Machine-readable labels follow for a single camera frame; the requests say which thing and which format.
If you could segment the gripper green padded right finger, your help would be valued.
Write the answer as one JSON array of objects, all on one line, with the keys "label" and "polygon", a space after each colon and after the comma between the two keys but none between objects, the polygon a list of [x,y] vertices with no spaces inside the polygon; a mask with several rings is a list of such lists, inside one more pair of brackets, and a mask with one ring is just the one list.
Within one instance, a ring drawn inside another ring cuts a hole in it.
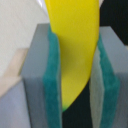
[{"label": "gripper green padded right finger", "polygon": [[101,27],[90,78],[93,128],[128,128],[128,50]]}]

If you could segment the gripper green padded left finger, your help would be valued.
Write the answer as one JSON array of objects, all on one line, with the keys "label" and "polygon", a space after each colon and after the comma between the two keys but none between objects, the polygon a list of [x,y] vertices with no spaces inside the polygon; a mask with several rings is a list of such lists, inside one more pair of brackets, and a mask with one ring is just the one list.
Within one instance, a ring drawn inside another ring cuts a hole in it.
[{"label": "gripper green padded left finger", "polygon": [[49,24],[37,25],[0,78],[0,128],[62,128],[60,48]]}]

